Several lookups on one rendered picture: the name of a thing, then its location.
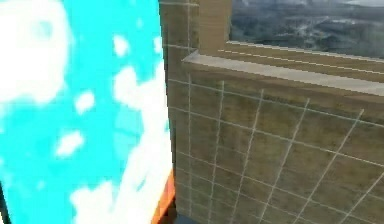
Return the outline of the orange wooden tub edge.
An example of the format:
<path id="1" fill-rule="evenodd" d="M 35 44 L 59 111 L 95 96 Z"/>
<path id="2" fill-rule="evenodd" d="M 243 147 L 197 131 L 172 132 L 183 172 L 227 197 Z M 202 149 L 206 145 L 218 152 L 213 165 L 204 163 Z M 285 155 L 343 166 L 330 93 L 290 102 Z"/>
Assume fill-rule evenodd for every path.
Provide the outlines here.
<path id="1" fill-rule="evenodd" d="M 174 172 L 171 171 L 152 217 L 151 224 L 174 224 L 177 218 L 175 194 Z"/>

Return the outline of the tan framed window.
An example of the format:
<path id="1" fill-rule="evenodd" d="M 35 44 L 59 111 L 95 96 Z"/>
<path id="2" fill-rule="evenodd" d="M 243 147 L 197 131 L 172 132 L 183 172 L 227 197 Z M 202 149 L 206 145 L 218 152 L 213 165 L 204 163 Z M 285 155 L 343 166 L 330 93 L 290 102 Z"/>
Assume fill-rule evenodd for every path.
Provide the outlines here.
<path id="1" fill-rule="evenodd" d="M 384 97 L 384 0 L 200 0 L 185 61 Z"/>

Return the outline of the cyan and white curtain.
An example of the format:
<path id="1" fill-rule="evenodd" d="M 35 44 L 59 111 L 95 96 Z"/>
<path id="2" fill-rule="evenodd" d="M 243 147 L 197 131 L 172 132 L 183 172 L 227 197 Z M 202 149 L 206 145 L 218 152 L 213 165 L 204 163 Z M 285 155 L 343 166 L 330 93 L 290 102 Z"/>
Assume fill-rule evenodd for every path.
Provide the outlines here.
<path id="1" fill-rule="evenodd" d="M 0 0 L 4 224 L 151 224 L 171 170 L 159 0 Z"/>

